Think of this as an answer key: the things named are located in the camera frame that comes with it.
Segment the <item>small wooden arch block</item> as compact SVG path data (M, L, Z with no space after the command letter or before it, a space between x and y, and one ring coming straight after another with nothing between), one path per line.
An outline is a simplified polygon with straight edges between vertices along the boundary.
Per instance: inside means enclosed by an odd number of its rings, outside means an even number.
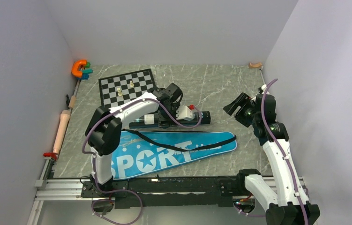
M261 62L257 62L257 63L252 63L252 62L250 62L250 63L248 64L248 67L249 67L249 68L261 68L261 67L262 67L262 63L261 63Z

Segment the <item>cream chess piece front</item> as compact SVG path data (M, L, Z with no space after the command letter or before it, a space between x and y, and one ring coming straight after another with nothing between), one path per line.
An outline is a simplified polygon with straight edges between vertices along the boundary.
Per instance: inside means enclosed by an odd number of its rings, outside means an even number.
M120 87L117 88L117 95L120 97L123 96L122 88Z

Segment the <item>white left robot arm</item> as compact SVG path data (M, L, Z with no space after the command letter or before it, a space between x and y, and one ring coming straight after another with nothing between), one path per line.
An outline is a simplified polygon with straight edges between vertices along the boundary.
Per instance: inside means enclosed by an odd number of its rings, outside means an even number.
M182 96L180 87L171 83L167 88L150 88L140 97L120 106L109 109L100 106L95 110L85 131L82 152L91 155L90 176L95 182L93 191L98 196L105 197L112 190L112 154L120 144L122 129L132 121L156 111L175 118L180 106L178 99Z

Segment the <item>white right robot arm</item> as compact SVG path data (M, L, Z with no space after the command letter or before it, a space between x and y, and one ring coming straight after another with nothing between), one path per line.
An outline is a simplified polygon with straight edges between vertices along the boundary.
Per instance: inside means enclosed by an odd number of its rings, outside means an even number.
M320 216L299 181L290 151L286 127L276 119L276 99L269 94L251 98L241 93L223 110L245 127L253 127L271 165L274 191L256 169L242 169L236 175L235 188L251 194L265 210L268 225L313 225Z

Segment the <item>orange horseshoe magnet toy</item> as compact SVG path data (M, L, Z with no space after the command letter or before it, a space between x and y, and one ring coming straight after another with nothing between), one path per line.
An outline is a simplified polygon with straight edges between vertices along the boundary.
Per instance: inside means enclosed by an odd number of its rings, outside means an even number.
M82 71L86 64L87 60L77 60L71 68L71 74L77 78L82 78Z

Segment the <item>red clamp piece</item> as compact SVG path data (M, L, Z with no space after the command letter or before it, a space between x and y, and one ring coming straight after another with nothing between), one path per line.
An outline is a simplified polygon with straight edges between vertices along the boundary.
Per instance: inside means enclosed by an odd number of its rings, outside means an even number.
M58 159L58 154L55 152L45 152L43 156L46 158L51 158L53 161L57 161Z

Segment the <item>blue racket bag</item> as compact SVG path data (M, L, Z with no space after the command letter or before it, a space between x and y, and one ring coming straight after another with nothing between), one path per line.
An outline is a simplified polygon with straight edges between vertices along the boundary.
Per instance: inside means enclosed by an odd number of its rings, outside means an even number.
M95 162L92 173L99 182L160 172L237 148L236 136L231 132L142 131L141 134L148 140L123 131L113 153L92 157Z

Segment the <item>black white chessboard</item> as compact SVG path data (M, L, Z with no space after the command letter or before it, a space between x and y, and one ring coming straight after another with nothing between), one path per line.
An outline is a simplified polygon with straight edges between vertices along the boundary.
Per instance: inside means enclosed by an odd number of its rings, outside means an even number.
M135 85L133 88L129 86L130 81L133 81ZM151 69L100 78L98 84L101 105L106 108L128 103L156 86ZM118 87L122 88L123 96L121 97L117 95Z

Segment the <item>beige wooden roller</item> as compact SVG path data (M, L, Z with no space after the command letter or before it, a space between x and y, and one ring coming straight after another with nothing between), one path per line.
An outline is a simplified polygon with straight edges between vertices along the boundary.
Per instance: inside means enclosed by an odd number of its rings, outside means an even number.
M70 116L71 112L69 110L63 110L60 114L60 123L53 146L53 153L57 155L60 153Z

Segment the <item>teal toy blocks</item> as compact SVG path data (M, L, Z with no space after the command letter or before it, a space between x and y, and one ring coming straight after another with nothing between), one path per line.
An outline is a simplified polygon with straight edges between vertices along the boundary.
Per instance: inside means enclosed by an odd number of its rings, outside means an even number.
M93 70L90 68L91 63L90 62L86 62L86 64L81 66L81 72L82 72L82 76L81 76L81 80L88 80L90 77L90 74L93 73Z

